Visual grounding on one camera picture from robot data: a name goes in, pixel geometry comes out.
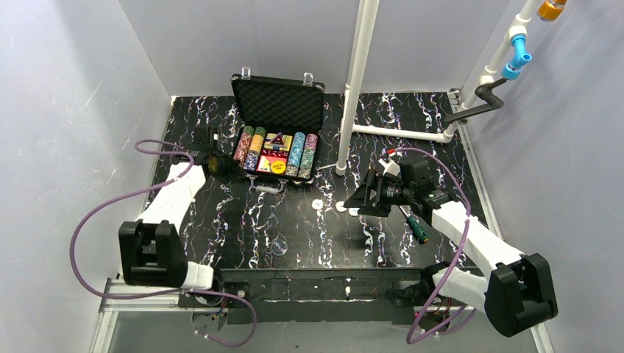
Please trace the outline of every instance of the green screwdriver handle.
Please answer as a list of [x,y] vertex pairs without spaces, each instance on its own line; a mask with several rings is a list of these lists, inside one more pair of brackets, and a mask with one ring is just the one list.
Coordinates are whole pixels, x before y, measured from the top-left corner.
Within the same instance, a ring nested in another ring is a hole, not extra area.
[[407,221],[408,225],[411,228],[411,231],[414,232],[414,235],[416,236],[416,238],[418,238],[418,241],[420,243],[427,243],[429,237],[425,234],[425,230],[420,226],[420,224],[416,222],[416,219],[412,216],[409,216],[407,218]]

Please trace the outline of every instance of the case handle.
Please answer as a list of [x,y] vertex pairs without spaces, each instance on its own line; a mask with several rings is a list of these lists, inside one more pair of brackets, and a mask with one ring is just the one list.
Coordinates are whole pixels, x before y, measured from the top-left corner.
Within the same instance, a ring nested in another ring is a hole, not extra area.
[[303,74],[304,86],[311,86],[313,81],[314,81],[314,74],[312,74],[311,72],[306,72],[305,74]]
[[277,195],[286,189],[286,180],[280,180],[280,188],[271,188],[270,186],[265,185],[256,185],[255,184],[256,176],[250,176],[249,179],[252,183],[252,188],[256,189],[256,191],[272,193],[273,195]]

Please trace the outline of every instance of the white pvc pipe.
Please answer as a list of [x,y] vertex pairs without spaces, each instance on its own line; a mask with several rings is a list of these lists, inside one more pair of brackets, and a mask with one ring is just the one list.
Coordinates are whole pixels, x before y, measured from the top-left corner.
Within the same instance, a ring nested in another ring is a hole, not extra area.
[[353,133],[355,108],[358,106],[356,102],[360,98],[362,80],[364,79],[364,69],[366,68],[366,60],[369,56],[372,31],[375,27],[375,18],[377,17],[377,8],[379,7],[379,0],[360,0],[360,2],[362,1],[364,2],[364,8],[362,9],[362,19],[357,43],[354,43],[355,59],[352,60],[353,69],[351,70],[349,95],[344,97],[345,110],[342,116],[340,146],[338,148],[338,161],[336,162],[336,174],[338,175],[344,175],[347,171],[347,158],[349,154],[351,134]]
[[529,22],[531,20],[531,16],[537,12],[544,0],[527,0],[525,6],[520,10],[518,14],[520,18],[524,21]]
[[[510,39],[509,35],[510,35],[511,28],[513,26],[526,26],[529,23],[529,21],[531,21],[531,16],[542,5],[542,2],[544,2],[544,0],[527,0],[527,2],[525,2],[525,6],[522,7],[522,10],[520,10],[520,13],[518,13],[514,17],[514,20],[511,22],[511,24],[509,25],[509,28],[507,29],[507,31],[505,32],[505,35],[503,36],[503,42],[498,46],[498,49],[496,49],[496,52],[494,53],[494,55],[492,56],[492,58],[490,59],[486,67],[483,68],[483,71],[481,71],[481,75],[477,79],[476,85],[468,93],[468,97],[466,97],[466,99],[464,100],[464,103],[462,103],[461,106],[459,107],[459,111],[469,109],[475,104],[475,101],[477,100],[475,89],[477,89],[478,86],[484,83],[494,81],[494,75],[498,72],[498,68],[503,66],[503,61],[505,60],[505,56],[511,49],[511,43],[509,43],[509,39]],[[448,139],[447,142],[449,142],[450,139],[453,138],[453,135],[455,134],[455,131],[457,130],[457,128],[458,128],[458,124],[456,122],[449,125],[446,128],[446,130],[444,131],[444,137]]]
[[355,21],[355,33],[353,34],[353,46],[351,47],[351,61],[349,63],[349,75],[347,76],[346,89],[351,87],[351,78],[353,75],[353,61],[355,60],[355,50],[358,48],[358,37],[360,36],[360,28],[362,27],[362,14],[364,13],[364,0],[360,0],[358,5],[358,19]]
[[432,134],[429,132],[416,132],[398,129],[384,129],[383,127],[353,125],[353,132],[362,132],[364,134],[392,136],[395,138],[413,138],[417,140],[427,140],[434,142],[442,142],[444,140],[442,134]]

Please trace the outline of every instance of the black mount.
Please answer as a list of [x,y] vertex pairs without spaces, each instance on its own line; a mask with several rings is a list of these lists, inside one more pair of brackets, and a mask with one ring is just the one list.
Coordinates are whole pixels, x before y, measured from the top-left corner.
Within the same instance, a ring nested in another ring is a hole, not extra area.
[[471,116],[491,112],[493,110],[502,108],[505,103],[502,99],[496,97],[492,90],[505,82],[507,82],[507,79],[499,79],[495,82],[486,83],[485,85],[477,87],[475,89],[475,94],[486,103],[478,107],[462,110],[461,112],[447,115],[446,118],[444,118],[444,122],[450,124],[458,120],[463,121]]
[[391,206],[409,205],[415,215],[431,225],[433,210],[454,198],[433,184],[429,163],[399,164],[400,179],[382,175],[370,168],[364,183],[344,202],[346,208],[359,208],[360,215],[388,217]]
[[485,310],[501,335],[511,337],[557,316],[550,265],[542,255],[497,266],[489,278]]
[[[244,177],[240,162],[219,149],[219,131],[215,127],[202,126],[193,129],[193,142],[188,153],[193,156],[194,165],[200,165],[206,179],[213,177],[223,184],[230,184]],[[173,163],[188,162],[184,156],[175,157]]]
[[178,288],[184,283],[188,262],[173,224],[124,222],[119,227],[119,250],[128,285]]

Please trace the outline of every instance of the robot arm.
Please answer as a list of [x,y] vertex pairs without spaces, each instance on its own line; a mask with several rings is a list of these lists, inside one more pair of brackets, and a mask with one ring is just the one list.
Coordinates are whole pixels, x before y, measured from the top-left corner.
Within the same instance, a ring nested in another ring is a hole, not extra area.
[[[195,159],[191,170],[177,182],[162,188],[136,221],[126,221],[119,228],[121,265],[128,285],[213,287],[214,269],[187,261],[178,230],[208,177],[230,182],[237,174],[238,162],[216,148],[218,137],[210,128],[195,129],[190,147]],[[189,163],[175,160],[167,180],[177,178]]]
[[[492,326],[511,337],[557,316],[557,301],[550,266],[539,254],[525,255],[470,217],[464,251],[485,277],[454,268],[440,294],[472,305],[484,312]],[[459,243],[466,209],[448,202],[433,211],[431,226]],[[444,271],[433,275],[440,283]]]
[[[463,204],[446,190],[435,188],[429,172],[432,168],[425,161],[389,168],[393,163],[390,160],[381,163],[385,174],[371,168],[364,183],[344,206],[358,208],[361,215],[386,217],[393,204],[410,205],[426,223],[459,243],[467,219]],[[400,178],[388,172],[398,174],[399,170]],[[484,277],[454,268],[447,281],[441,283],[448,263],[439,263],[428,266],[422,273],[421,282],[403,293],[415,293],[426,299],[434,288],[442,285],[439,295],[457,299],[484,312],[492,326],[507,337],[557,315],[550,266],[541,255],[526,256],[499,239],[473,216],[470,216],[464,252]]]

